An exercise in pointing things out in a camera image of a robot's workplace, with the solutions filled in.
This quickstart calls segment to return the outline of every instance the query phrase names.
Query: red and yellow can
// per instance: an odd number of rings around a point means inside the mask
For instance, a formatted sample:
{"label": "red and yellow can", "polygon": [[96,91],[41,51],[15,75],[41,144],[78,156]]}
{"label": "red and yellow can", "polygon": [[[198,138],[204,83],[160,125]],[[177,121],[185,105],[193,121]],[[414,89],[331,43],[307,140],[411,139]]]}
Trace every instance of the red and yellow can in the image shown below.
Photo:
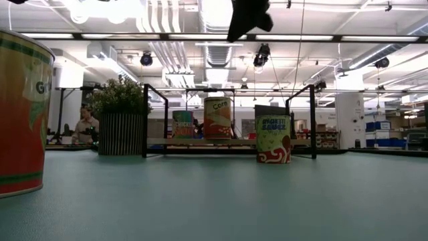
{"label": "red and yellow can", "polygon": [[204,99],[203,134],[205,139],[231,138],[231,100],[228,97]]}
{"label": "red and yellow can", "polygon": [[42,187],[54,54],[0,29],[0,197]]}

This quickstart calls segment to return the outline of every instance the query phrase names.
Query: blue storage box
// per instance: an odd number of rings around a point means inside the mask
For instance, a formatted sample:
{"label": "blue storage box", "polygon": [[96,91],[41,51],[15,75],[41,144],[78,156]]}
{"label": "blue storage box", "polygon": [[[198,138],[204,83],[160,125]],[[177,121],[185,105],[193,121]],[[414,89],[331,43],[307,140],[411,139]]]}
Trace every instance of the blue storage box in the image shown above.
{"label": "blue storage box", "polygon": [[390,130],[391,129],[391,123],[389,121],[377,121],[377,122],[371,122],[366,123],[366,131],[372,131],[372,130]]}
{"label": "blue storage box", "polygon": [[406,140],[403,139],[391,139],[391,146],[392,147],[406,147]]}
{"label": "blue storage box", "polygon": [[390,139],[367,139],[366,145],[367,147],[374,147],[375,143],[378,144],[380,147],[390,147],[391,146],[391,140]]}

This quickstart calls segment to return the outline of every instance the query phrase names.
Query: potted plant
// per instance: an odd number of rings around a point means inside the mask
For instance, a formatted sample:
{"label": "potted plant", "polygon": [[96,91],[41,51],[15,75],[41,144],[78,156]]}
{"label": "potted plant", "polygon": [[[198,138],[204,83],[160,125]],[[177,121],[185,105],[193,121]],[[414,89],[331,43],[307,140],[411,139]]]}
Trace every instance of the potted plant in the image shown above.
{"label": "potted plant", "polygon": [[100,117],[100,155],[139,155],[142,151],[143,85],[132,80],[109,79],[95,91],[93,111]]}

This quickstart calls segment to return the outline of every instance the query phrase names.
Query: food can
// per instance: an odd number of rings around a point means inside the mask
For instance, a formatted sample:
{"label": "food can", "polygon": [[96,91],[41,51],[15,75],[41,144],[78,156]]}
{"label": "food can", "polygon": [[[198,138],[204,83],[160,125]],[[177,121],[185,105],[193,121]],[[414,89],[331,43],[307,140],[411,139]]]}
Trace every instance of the food can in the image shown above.
{"label": "food can", "polygon": [[173,111],[173,138],[193,138],[193,112],[187,110]]}
{"label": "food can", "polygon": [[255,118],[257,133],[257,162],[289,163],[290,162],[290,116],[265,115]]}
{"label": "food can", "polygon": [[0,29],[0,197],[43,185],[54,54]]}
{"label": "food can", "polygon": [[228,97],[204,99],[203,134],[205,139],[231,138],[231,100]]}

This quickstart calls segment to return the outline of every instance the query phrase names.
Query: spotlight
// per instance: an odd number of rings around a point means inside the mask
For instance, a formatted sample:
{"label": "spotlight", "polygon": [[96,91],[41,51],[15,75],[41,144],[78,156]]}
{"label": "spotlight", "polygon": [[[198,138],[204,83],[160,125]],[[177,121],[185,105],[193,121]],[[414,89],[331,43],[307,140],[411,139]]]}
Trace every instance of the spotlight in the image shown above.
{"label": "spotlight", "polygon": [[319,83],[315,85],[315,91],[320,92],[323,89],[327,88],[327,84],[325,81],[321,80]]}
{"label": "spotlight", "polygon": [[385,86],[381,85],[381,86],[377,86],[376,90],[385,90]]}
{"label": "spotlight", "polygon": [[142,54],[142,57],[140,59],[140,63],[142,66],[151,66],[153,64],[153,58],[151,55],[152,53],[148,51]]}
{"label": "spotlight", "polygon": [[383,59],[375,62],[374,66],[376,68],[386,68],[389,66],[389,60],[388,60],[388,58],[383,58]]}
{"label": "spotlight", "polygon": [[270,48],[269,44],[261,44],[259,51],[254,58],[254,67],[263,67],[269,60]]}

